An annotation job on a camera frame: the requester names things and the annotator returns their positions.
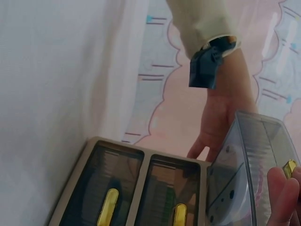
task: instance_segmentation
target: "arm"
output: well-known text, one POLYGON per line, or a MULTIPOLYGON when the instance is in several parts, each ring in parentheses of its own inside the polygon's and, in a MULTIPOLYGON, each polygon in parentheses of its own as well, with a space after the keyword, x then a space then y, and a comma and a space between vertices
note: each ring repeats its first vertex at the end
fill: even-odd
POLYGON ((235 118, 235 111, 257 112, 248 68, 239 48, 239 35, 224 0, 167 0, 167 3, 189 59, 212 40, 225 36, 236 40, 234 48, 222 53, 223 64, 217 70, 215 89, 207 89, 200 134, 187 155, 197 158, 208 146, 206 160, 213 161, 235 118))

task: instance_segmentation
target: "plastic container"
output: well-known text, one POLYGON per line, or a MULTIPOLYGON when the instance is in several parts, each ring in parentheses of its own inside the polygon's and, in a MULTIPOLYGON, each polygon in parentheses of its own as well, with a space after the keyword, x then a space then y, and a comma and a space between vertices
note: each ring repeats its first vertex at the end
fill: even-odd
POLYGON ((266 225, 267 172, 289 160, 300 164, 284 124, 244 112, 212 165, 95 137, 49 225, 266 225))
POLYGON ((118 199, 111 225, 124 225, 134 195, 143 152, 96 144, 74 188, 60 226, 97 225, 110 189, 118 199))
POLYGON ((266 225, 271 214, 267 173, 290 159, 300 164, 281 121, 237 112, 208 169, 206 212, 211 225, 266 225))

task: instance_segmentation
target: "clear plastic lid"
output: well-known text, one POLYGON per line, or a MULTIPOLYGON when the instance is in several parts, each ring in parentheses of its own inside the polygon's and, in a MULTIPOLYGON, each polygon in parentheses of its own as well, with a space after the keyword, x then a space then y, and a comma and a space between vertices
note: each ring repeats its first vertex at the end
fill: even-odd
POLYGON ((208 169, 206 214, 210 224, 266 225, 271 214, 267 173, 291 159, 300 164, 281 121, 237 112, 218 157, 208 169))
POLYGON ((112 226, 125 225, 144 153, 110 146, 102 141, 95 145, 60 226, 109 225, 103 224, 107 221, 112 226))
POLYGON ((197 225, 200 171, 197 163, 153 155, 135 226, 197 225), (175 223, 179 206, 185 209, 182 224, 175 223))

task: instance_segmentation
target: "beige frame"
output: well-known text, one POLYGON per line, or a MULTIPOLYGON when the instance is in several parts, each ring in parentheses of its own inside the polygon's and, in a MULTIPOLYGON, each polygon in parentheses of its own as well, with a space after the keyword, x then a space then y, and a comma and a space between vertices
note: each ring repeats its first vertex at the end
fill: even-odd
POLYGON ((117 141, 113 141, 113 140, 109 140, 109 139, 105 139, 105 138, 101 138, 101 137, 94 137, 88 141, 86 147, 84 148, 84 151, 82 152, 79 160, 77 161, 75 168, 66 184, 66 187, 63 190, 62 196, 60 197, 60 200, 55 208, 55 211, 52 215, 49 226, 59 226, 61 219, 63 217, 64 211, 65 211, 67 204, 69 202, 69 199, 71 197, 71 194, 72 194, 72 192, 76 186, 76 183, 81 175, 81 172, 83 171, 85 164, 88 161, 89 156, 90 156, 94 146, 99 141, 102 142, 103 146, 112 148, 115 150, 122 151, 124 148, 126 148, 126 149, 130 148, 130 149, 135 149, 135 150, 144 152, 144 159, 141 164, 140 174, 139 174, 139 177, 137 180, 135 193, 133 196, 133 201, 131 203, 129 214, 127 217, 126 226, 133 226, 135 224, 135 219, 136 219, 136 215, 138 212, 138 207, 139 207, 140 198, 141 198, 142 191, 143 191, 144 182, 146 180, 147 171, 149 168, 151 157, 154 154, 159 154, 162 156, 171 157, 171 158, 175 158, 175 159, 179 159, 179 160, 190 161, 190 162, 194 162, 194 163, 197 163, 200 165, 200 167, 201 167, 201 176, 200 176, 201 185, 200 185, 200 191, 199 191, 198 226, 209 225, 208 220, 206 219, 205 210, 206 210, 206 187, 207 187, 206 174, 207 174, 207 168, 208 168, 208 166, 210 166, 210 163, 205 162, 205 161, 195 160, 195 159, 179 157, 179 156, 175 156, 172 154, 162 153, 162 152, 154 151, 151 149, 137 147, 134 145, 125 144, 125 143, 121 143, 121 142, 117 142, 117 141))

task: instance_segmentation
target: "finger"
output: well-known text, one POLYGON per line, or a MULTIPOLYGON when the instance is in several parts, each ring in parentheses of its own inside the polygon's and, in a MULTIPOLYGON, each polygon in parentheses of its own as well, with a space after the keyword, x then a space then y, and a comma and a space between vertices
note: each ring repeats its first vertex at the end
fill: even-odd
POLYGON ((295 178, 288 179, 274 205, 268 226, 289 226, 297 206, 298 196, 298 181, 295 178))
POLYGON ((273 211, 275 203, 280 196, 285 183, 287 182, 283 170, 279 167, 273 167, 268 171, 268 188, 269 188, 269 200, 271 209, 273 211))
POLYGON ((300 189, 299 189, 299 201, 298 201, 296 209, 297 209, 298 217, 301 218, 301 167, 296 167, 293 170, 292 177, 295 178, 299 182, 299 186, 300 186, 300 189))
POLYGON ((301 167, 296 167, 293 170, 292 177, 295 178, 299 182, 299 185, 301 186, 301 167))
POLYGON ((294 211, 294 213, 293 213, 290 226, 300 226, 300 221, 299 221, 297 211, 294 211))
POLYGON ((196 139, 196 141, 194 142, 193 146, 189 150, 189 152, 187 154, 187 158, 190 158, 190 159, 198 158, 199 154, 201 154, 201 152, 204 150, 204 148, 205 148, 205 145, 201 141, 201 137, 199 135, 198 138, 196 139))
POLYGON ((218 149, 210 148, 208 155, 206 157, 206 161, 213 162, 218 154, 218 149))

